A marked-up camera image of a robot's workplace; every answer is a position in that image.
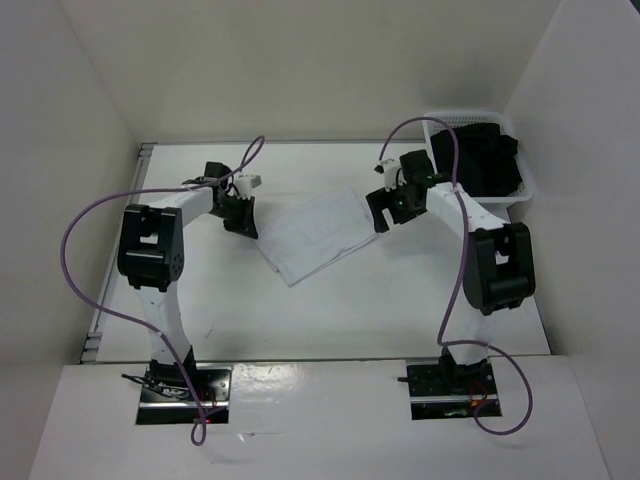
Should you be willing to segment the white skirt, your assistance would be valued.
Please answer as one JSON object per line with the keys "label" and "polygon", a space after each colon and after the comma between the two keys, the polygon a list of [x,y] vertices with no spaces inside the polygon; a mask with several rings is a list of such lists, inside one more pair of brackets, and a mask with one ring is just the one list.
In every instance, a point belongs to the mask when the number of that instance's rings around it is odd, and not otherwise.
{"label": "white skirt", "polygon": [[258,229],[255,244],[270,267],[292,287],[376,237],[365,202],[345,188],[269,221]]}

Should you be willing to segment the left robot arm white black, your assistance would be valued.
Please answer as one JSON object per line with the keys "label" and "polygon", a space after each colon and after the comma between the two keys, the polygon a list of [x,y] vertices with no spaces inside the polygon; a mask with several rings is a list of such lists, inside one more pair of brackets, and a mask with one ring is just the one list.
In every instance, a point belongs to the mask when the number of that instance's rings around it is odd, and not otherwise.
{"label": "left robot arm white black", "polygon": [[146,382],[164,387],[176,399],[190,398],[199,386],[178,299],[178,280],[186,265],[184,229],[211,215],[222,220],[226,231],[256,239],[254,190],[261,183],[259,175],[208,162],[202,176],[170,189],[167,197],[124,210],[117,267],[134,289],[150,331]]}

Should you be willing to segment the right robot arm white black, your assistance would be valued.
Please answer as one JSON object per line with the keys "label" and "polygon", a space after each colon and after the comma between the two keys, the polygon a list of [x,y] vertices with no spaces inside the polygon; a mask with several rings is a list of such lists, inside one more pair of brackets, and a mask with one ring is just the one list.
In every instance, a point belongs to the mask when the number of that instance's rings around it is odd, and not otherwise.
{"label": "right robot arm white black", "polygon": [[366,195],[374,231],[404,225],[430,213],[462,242],[459,270],[436,341],[441,347],[438,381],[459,393],[486,372],[487,354],[497,349],[484,335],[447,340],[446,328],[460,294],[481,315],[516,309],[535,292],[531,233],[523,223],[509,223],[489,213],[467,194],[454,172],[438,173],[424,150],[398,159],[382,158],[375,171],[383,186]]}

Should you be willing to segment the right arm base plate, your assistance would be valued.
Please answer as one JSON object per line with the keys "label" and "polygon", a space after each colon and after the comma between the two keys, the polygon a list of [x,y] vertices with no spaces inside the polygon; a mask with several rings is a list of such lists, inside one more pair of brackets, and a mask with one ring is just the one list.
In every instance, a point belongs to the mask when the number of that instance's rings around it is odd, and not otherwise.
{"label": "right arm base plate", "polygon": [[484,362],[469,373],[447,372],[440,363],[409,363],[398,378],[408,387],[413,420],[500,417],[498,390],[490,364]]}

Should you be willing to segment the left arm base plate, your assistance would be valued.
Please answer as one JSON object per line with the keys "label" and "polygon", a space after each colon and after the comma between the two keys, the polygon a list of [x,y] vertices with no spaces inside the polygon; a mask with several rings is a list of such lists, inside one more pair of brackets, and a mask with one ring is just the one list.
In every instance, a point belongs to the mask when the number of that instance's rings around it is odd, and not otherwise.
{"label": "left arm base plate", "polygon": [[[208,424],[228,423],[231,380],[232,369],[228,366],[204,365],[198,371],[194,387]],[[191,425],[199,422],[196,403],[185,384],[152,383],[148,373],[144,377],[135,377],[134,382],[141,386],[137,425]]]}

